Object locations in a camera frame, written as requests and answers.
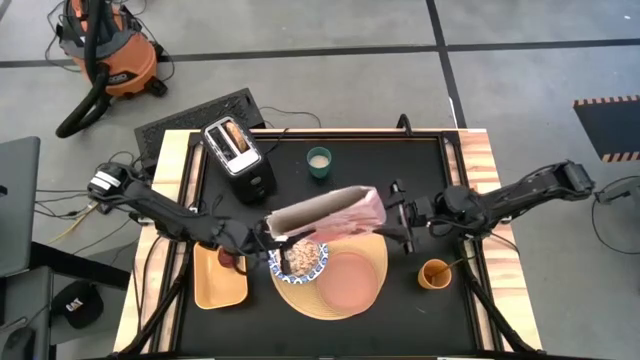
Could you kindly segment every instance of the pink plate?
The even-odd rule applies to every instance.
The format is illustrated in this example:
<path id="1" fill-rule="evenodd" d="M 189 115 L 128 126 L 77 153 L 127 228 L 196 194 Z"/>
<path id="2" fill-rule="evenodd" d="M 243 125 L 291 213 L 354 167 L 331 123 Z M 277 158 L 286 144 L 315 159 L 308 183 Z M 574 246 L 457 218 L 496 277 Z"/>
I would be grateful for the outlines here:
<path id="1" fill-rule="evenodd" d="M 373 265 L 362 255 L 352 252 L 331 254 L 316 281 L 324 302 L 344 315 L 367 310 L 378 295 Z"/>

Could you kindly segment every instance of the wooden table edge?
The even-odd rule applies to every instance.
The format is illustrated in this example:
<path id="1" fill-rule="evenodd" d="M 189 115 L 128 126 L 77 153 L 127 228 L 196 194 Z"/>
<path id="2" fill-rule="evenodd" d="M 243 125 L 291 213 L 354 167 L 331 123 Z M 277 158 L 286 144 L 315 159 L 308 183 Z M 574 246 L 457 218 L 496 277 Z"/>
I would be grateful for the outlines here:
<path id="1" fill-rule="evenodd" d="M 486 129 L 434 129 L 434 128 L 418 128 L 413 129 L 418 132 L 442 132 L 457 131 L 460 136 L 462 154 L 465 162 L 465 170 L 469 179 L 470 186 L 479 192 L 487 192 L 500 187 L 495 161 L 491 152 L 491 145 Z M 188 147 L 189 135 L 199 132 L 200 130 L 168 130 L 162 143 L 158 165 L 156 169 L 156 177 L 154 179 L 154 189 L 163 193 L 174 200 L 177 199 L 181 185 L 181 177 L 185 166 L 186 151 Z M 254 133 L 281 133 L 283 129 L 255 129 Z M 289 129 L 289 133 L 306 133 L 306 132 L 326 133 L 326 132 L 398 132 L 402 133 L 404 129 L 389 128 L 373 128 L 373 129 L 355 129 L 355 128 L 333 128 L 333 129 Z M 455 158 L 449 154 L 449 167 L 454 177 L 459 181 L 457 168 L 455 167 Z M 190 174 L 189 187 L 187 189 L 188 196 L 192 198 L 195 191 L 194 172 L 197 166 L 192 167 Z M 515 242 L 510 226 L 500 226 L 496 229 L 499 235 L 506 237 Z M 147 226 L 142 229 L 140 241 L 135 257 L 136 275 L 138 288 L 141 288 L 142 270 L 145 259 L 151 243 L 156 239 L 155 228 Z M 501 248 L 497 242 L 491 239 L 485 240 L 484 255 L 487 259 L 487 270 L 489 272 L 492 285 L 492 293 L 494 301 L 511 326 L 520 334 L 520 336 L 529 345 L 534 348 L 541 348 L 540 338 L 533 314 L 533 309 L 529 300 L 527 286 L 524 280 L 524 274 L 520 265 L 520 259 L 514 253 L 510 253 L 508 249 Z M 164 271 L 166 262 L 166 249 L 168 241 L 162 239 L 158 244 L 158 248 L 154 250 L 153 257 L 150 259 L 149 272 L 147 276 L 147 289 L 145 294 L 145 304 L 142 311 L 143 319 L 148 318 L 153 309 L 155 309 L 158 300 L 158 292 L 160 289 L 160 281 Z M 173 269 L 173 276 L 176 274 L 176 267 Z M 135 337 L 137 330 L 137 310 L 136 300 L 133 291 L 133 281 L 129 282 L 129 288 L 123 307 L 118 334 L 114 344 L 114 351 L 119 351 L 126 347 Z M 483 339 L 484 348 L 490 350 L 493 348 L 491 342 L 491 333 L 489 330 L 489 322 L 486 312 L 482 305 L 476 299 L 476 308 L 478 320 L 480 323 L 480 331 Z M 163 323 L 162 338 L 160 341 L 160 351 L 167 351 L 169 348 L 169 338 L 172 332 L 173 316 L 175 315 L 175 304 L 169 309 L 165 315 Z"/>

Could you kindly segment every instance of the blue and white plate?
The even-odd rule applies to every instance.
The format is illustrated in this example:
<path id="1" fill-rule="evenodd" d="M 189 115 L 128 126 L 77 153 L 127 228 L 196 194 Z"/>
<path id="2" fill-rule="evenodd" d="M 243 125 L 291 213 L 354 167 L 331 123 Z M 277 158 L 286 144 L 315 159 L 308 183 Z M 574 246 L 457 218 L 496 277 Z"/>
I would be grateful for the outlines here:
<path id="1" fill-rule="evenodd" d="M 318 264 L 316 265 L 310 273 L 303 276 L 295 276 L 295 275 L 285 275 L 282 273 L 282 269 L 280 268 L 280 262 L 278 261 L 278 257 L 276 254 L 279 250 L 270 250 L 269 251 L 269 269 L 273 275 L 275 275 L 278 279 L 289 283 L 289 284 L 306 284 L 309 281 L 315 279 L 320 275 L 324 267 L 327 266 L 327 260 L 329 259 L 329 247 L 327 244 L 316 244 L 318 245 L 319 258 Z"/>

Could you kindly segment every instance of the orange cup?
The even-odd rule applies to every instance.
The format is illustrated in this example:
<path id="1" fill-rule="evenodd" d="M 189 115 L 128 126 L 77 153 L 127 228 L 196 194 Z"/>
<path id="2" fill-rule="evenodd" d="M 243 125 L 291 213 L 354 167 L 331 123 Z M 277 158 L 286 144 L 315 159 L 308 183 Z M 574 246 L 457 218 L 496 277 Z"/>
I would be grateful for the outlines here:
<path id="1" fill-rule="evenodd" d="M 451 284 L 451 269 L 442 271 L 447 263 L 440 259 L 431 259 L 422 265 L 418 272 L 418 283 L 425 289 L 440 290 Z"/>

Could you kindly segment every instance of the green cup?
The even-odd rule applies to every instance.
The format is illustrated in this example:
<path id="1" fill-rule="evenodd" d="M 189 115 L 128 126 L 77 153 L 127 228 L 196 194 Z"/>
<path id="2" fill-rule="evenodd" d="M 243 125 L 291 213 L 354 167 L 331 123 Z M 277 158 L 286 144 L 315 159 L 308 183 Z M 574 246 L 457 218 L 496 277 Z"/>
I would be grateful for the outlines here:
<path id="1" fill-rule="evenodd" d="M 331 151 L 315 147 L 307 153 L 307 164 L 313 177 L 324 179 L 331 169 Z"/>

